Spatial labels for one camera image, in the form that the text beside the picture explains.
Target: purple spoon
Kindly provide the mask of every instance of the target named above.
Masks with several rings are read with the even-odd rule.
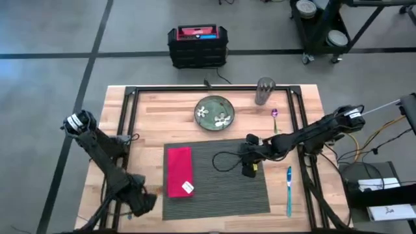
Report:
[[[277,134],[278,133],[278,127],[276,125],[276,117],[278,117],[278,110],[277,109],[272,110],[272,117],[274,119],[274,134]]]

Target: flower pattern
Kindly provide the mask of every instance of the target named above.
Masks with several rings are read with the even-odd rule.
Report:
[[[205,117],[205,115],[208,114],[208,113],[209,113],[209,111],[205,110],[204,106],[202,106],[201,109],[198,109],[196,111],[196,115],[198,115],[198,117],[202,117],[202,118]]]
[[[224,113],[221,113],[219,116],[215,116],[214,120],[215,120],[215,126],[220,127],[220,126],[227,126],[229,125],[229,120],[231,119],[231,116],[227,116]]]

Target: gray floor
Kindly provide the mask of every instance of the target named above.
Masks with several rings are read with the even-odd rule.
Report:
[[[90,52],[105,8],[98,0],[0,0],[0,53]],[[348,29],[358,31],[372,8],[342,9]],[[398,8],[385,9],[356,47],[415,47],[416,26]],[[296,28],[288,19],[289,4],[236,0],[115,0],[100,51],[166,51],[166,33],[179,24],[216,23],[229,31],[230,49],[299,49]],[[220,73],[234,84],[253,84],[270,76],[281,84],[318,84],[327,113],[339,105],[365,104],[366,109],[416,91],[416,54],[354,54],[332,66],[327,57],[304,66],[299,55],[229,56]],[[0,166],[0,207],[7,214],[0,233],[10,227],[35,232],[64,133],[62,120],[71,114],[88,59],[0,60],[0,142],[5,159]],[[84,108],[97,118],[107,85],[174,85],[224,83],[214,71],[177,70],[168,57],[97,59]],[[395,107],[366,116],[357,133],[360,141],[378,126],[398,116]],[[408,128],[401,122],[374,142],[377,145]],[[414,135],[391,143],[369,162],[394,162],[402,181],[413,180]],[[348,140],[337,144],[344,152]],[[48,233],[71,230],[81,199],[87,155],[73,144]],[[362,230],[409,233],[404,222],[355,224]]]

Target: green plate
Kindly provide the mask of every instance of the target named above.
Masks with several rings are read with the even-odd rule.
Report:
[[[204,129],[223,130],[234,120],[234,107],[221,96],[208,96],[200,100],[195,107],[196,122]]]

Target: wooden table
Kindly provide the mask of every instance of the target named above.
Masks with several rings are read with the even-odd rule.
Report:
[[[301,85],[305,111],[309,123],[323,115],[318,88],[314,84]],[[105,96],[99,128],[108,135],[115,135],[124,86],[109,86]],[[236,117],[231,126],[219,132],[206,131],[194,121],[193,110],[197,102],[208,95],[219,95],[229,99],[234,105]],[[141,92],[136,114],[134,133],[140,139],[131,146],[128,172],[146,176],[145,186],[150,192],[158,193],[155,207],[148,214],[128,220],[120,218],[119,232],[271,232],[271,231],[310,231],[306,201],[296,150],[291,151],[281,162],[265,161],[266,185],[270,213],[198,218],[190,220],[162,221],[163,185],[163,145],[165,143],[196,142],[245,138],[248,133],[260,137],[273,135],[273,119],[270,111],[279,110],[277,117],[279,133],[293,131],[291,115],[285,92],[273,92],[263,106],[254,103],[254,91],[210,91],[210,92]],[[300,115],[295,101],[297,119]],[[128,117],[125,121],[127,131]],[[324,153],[335,162],[328,149]],[[318,157],[320,181],[326,201],[341,220],[347,221],[348,207],[340,177],[333,166],[323,157]],[[286,170],[292,166],[292,217],[286,216],[287,185]],[[80,217],[90,218],[99,207],[99,195],[103,174],[94,162],[90,162],[83,197],[79,208],[76,228],[86,223]],[[321,225],[319,210],[313,198],[317,223]],[[122,212],[128,207],[123,205]]]

